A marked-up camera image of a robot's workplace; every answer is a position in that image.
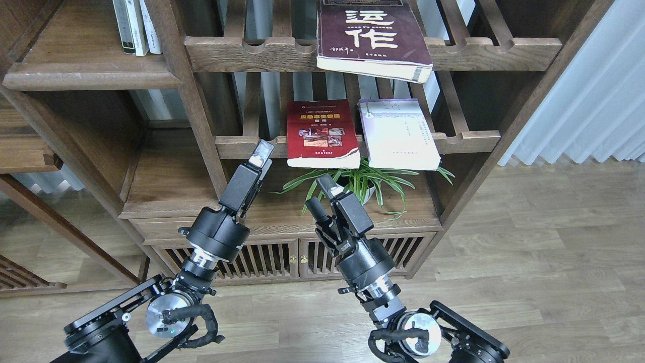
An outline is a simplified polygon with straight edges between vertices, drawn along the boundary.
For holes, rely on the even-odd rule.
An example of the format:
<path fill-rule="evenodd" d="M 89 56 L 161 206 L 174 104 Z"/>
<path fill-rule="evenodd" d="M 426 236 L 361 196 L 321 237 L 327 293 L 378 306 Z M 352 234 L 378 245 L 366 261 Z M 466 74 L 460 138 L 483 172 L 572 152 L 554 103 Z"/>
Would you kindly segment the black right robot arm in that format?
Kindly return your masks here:
<path fill-rule="evenodd" d="M 318 184 L 330 201 L 327 215 L 318 198 L 306 206 L 316 220 L 316 234 L 332 257 L 348 287 L 371 317 L 375 330 L 368 338 L 370 351 L 385 362 L 417 362 L 434 354 L 445 340 L 452 348 L 451 362 L 503 362 L 505 344 L 439 301 L 428 309 L 408 311 L 399 299 L 400 287 L 390 280 L 394 261 L 378 239 L 366 233 L 373 223 L 352 192 L 345 192 L 324 174 Z"/>

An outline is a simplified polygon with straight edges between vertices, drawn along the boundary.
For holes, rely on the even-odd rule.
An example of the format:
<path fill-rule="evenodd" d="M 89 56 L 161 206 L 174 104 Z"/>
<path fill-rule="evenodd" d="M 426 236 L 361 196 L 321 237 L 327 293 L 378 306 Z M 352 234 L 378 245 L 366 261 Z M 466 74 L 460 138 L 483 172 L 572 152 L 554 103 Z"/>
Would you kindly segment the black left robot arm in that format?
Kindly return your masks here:
<path fill-rule="evenodd" d="M 211 284 L 219 262 L 237 257 L 249 235 L 240 223 L 270 168 L 274 147 L 260 140 L 249 160 L 235 171 L 219 199 L 220 208 L 205 207 L 191 227 L 182 227 L 193 251 L 175 277 L 154 276 L 64 328 L 67 353 L 57 362 L 156 362 L 174 349 L 219 344 L 218 322 L 203 303 L 215 295 Z M 147 326 L 166 344 L 142 357 L 129 336 L 127 322 L 136 308 L 148 304 Z"/>

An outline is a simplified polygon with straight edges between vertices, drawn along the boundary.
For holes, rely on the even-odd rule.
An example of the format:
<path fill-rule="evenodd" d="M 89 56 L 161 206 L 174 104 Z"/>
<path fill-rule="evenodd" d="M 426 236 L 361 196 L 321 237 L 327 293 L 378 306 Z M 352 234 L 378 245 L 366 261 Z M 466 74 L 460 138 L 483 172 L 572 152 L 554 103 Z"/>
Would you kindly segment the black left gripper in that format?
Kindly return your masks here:
<path fill-rule="evenodd" d="M 249 235 L 248 227 L 237 219 L 246 214 L 261 188 L 273 162 L 273 151 L 273 143 L 259 140 L 248 162 L 233 174 L 219 200 L 221 209 L 204 207 L 191 227 L 179 228 L 194 247 L 191 259 L 195 263 L 231 262 L 237 257 Z"/>

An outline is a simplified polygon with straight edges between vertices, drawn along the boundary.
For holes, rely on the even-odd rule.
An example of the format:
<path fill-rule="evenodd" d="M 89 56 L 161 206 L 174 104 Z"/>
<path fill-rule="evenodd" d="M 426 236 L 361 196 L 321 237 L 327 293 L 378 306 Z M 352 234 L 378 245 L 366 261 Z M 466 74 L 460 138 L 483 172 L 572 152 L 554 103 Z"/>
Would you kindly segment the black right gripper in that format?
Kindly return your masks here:
<path fill-rule="evenodd" d="M 316 179 L 330 201 L 332 216 L 313 196 L 305 202 L 316 222 L 316 234 L 332 257 L 341 257 L 337 267 L 348 291 L 394 291 L 396 285 L 389 278 L 394 262 L 384 246 L 375 237 L 368 239 L 366 232 L 373 223 L 354 193 L 345 195 L 345 188 L 329 174 Z"/>

